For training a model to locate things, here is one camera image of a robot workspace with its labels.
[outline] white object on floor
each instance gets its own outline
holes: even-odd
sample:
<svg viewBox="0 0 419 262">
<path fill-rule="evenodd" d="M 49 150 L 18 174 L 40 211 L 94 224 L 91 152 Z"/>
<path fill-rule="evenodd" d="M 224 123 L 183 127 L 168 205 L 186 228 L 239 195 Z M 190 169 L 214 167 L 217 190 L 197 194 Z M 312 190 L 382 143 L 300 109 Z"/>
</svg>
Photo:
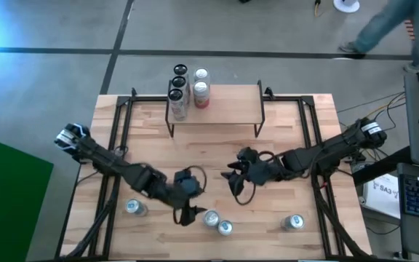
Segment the white object on floor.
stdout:
<svg viewBox="0 0 419 262">
<path fill-rule="evenodd" d="M 360 3 L 358 0 L 334 0 L 334 7 L 345 13 L 353 13 L 358 11 Z"/>
<path fill-rule="evenodd" d="M 400 219 L 399 180 L 389 174 L 366 183 L 363 207 Z"/>
</svg>

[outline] jeans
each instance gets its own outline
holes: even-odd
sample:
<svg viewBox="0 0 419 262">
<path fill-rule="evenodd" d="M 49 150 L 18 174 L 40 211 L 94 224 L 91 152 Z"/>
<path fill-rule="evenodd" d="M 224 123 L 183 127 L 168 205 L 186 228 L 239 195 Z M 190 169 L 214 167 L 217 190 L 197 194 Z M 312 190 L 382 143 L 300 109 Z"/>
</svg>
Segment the jeans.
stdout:
<svg viewBox="0 0 419 262">
<path fill-rule="evenodd" d="M 354 42 L 355 48 L 362 53 L 370 51 L 406 19 L 413 20 L 415 41 L 412 59 L 413 65 L 419 67 L 419 0 L 389 0 L 383 11 L 375 15 L 359 33 Z"/>
</svg>

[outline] aluminum can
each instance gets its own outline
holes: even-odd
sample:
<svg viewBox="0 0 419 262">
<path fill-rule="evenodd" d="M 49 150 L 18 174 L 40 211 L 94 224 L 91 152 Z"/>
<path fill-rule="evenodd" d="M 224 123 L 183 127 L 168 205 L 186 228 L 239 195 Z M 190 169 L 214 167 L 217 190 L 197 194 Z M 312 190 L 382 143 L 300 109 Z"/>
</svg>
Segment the aluminum can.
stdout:
<svg viewBox="0 0 419 262">
<path fill-rule="evenodd" d="M 210 73 L 208 72 L 208 70 L 206 68 L 197 68 L 195 70 L 195 75 L 194 75 L 194 80 L 195 83 L 197 83 L 198 81 L 203 81 L 205 83 L 207 83 L 208 88 L 211 88 L 211 81 L 210 81 Z"/>
<path fill-rule="evenodd" d="M 176 65 L 174 67 L 174 74 L 181 76 L 185 79 L 185 91 L 183 90 L 183 94 L 185 95 L 186 99 L 186 106 L 190 105 L 190 95 L 191 95 L 191 90 L 190 90 L 190 81 L 188 80 L 188 69 L 187 66 L 185 65 Z"/>
<path fill-rule="evenodd" d="M 203 81 L 198 81 L 193 86 L 193 99 L 197 108 L 205 108 L 210 104 L 210 88 Z"/>
<path fill-rule="evenodd" d="M 172 110 L 175 120 L 185 120 L 185 118 L 187 118 L 187 108 L 184 105 L 182 90 L 174 88 L 169 91 L 167 97 L 169 99 L 169 107 Z"/>
<path fill-rule="evenodd" d="M 230 222 L 230 221 L 221 221 L 218 225 L 218 231 L 223 236 L 228 236 L 228 235 L 232 234 L 233 229 L 234 228 L 232 226 L 232 222 Z"/>
<path fill-rule="evenodd" d="M 305 226 L 305 220 L 301 215 L 290 215 L 281 221 L 281 227 L 285 230 L 298 230 Z"/>
<path fill-rule="evenodd" d="M 130 199 L 125 204 L 125 210 L 136 216 L 145 216 L 148 213 L 148 208 L 137 199 Z"/>
<path fill-rule="evenodd" d="M 219 214 L 215 210 L 207 210 L 203 215 L 203 223 L 209 227 L 217 228 L 219 221 Z"/>
</svg>

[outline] person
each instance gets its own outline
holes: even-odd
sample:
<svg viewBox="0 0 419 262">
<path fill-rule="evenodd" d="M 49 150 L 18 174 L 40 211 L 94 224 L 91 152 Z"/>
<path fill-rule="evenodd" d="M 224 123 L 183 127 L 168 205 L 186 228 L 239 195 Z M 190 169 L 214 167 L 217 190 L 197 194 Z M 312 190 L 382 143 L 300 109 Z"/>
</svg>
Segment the person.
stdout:
<svg viewBox="0 0 419 262">
<path fill-rule="evenodd" d="M 412 62 L 404 67 L 410 73 L 419 72 L 419 0 L 389 0 L 384 9 L 375 15 L 360 31 L 355 41 L 339 46 L 344 52 L 367 53 L 390 31 L 406 19 L 413 21 L 415 41 Z"/>
</svg>

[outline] can lid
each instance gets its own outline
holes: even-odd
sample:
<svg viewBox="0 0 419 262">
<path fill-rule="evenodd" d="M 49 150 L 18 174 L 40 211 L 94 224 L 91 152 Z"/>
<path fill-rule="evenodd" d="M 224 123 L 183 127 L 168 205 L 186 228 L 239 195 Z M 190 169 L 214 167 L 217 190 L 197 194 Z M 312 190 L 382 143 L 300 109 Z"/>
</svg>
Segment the can lid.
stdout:
<svg viewBox="0 0 419 262">
<path fill-rule="evenodd" d="M 173 90 L 169 91 L 168 97 L 172 101 L 179 101 L 183 97 L 182 90 L 173 89 Z"/>
<path fill-rule="evenodd" d="M 178 64 L 174 67 L 174 74 L 182 76 L 187 73 L 187 67 L 183 64 Z"/>
<path fill-rule="evenodd" d="M 208 76 L 208 70 L 204 68 L 196 69 L 195 76 L 198 78 L 205 78 Z"/>
<path fill-rule="evenodd" d="M 140 206 L 139 201 L 137 201 L 136 199 L 131 199 L 127 201 L 127 203 L 125 204 L 125 209 L 129 213 L 135 213 L 137 212 L 139 206 Z"/>
<path fill-rule="evenodd" d="M 219 215 L 214 210 L 208 210 L 204 214 L 204 222 L 209 226 L 216 226 L 219 223 Z"/>
<path fill-rule="evenodd" d="M 198 81 L 197 83 L 195 83 L 195 91 L 197 92 L 203 92 L 208 88 L 207 83 L 203 82 L 203 81 Z"/>
<path fill-rule="evenodd" d="M 182 76 L 176 76 L 174 79 L 172 79 L 172 85 L 175 87 L 183 87 L 185 84 L 186 80 Z"/>
<path fill-rule="evenodd" d="M 294 229 L 301 229 L 305 226 L 305 221 L 301 215 L 293 215 L 290 217 L 290 224 Z"/>
<path fill-rule="evenodd" d="M 230 221 L 221 221 L 218 226 L 218 230 L 223 235 L 229 235 L 232 232 L 232 223 Z"/>
</svg>

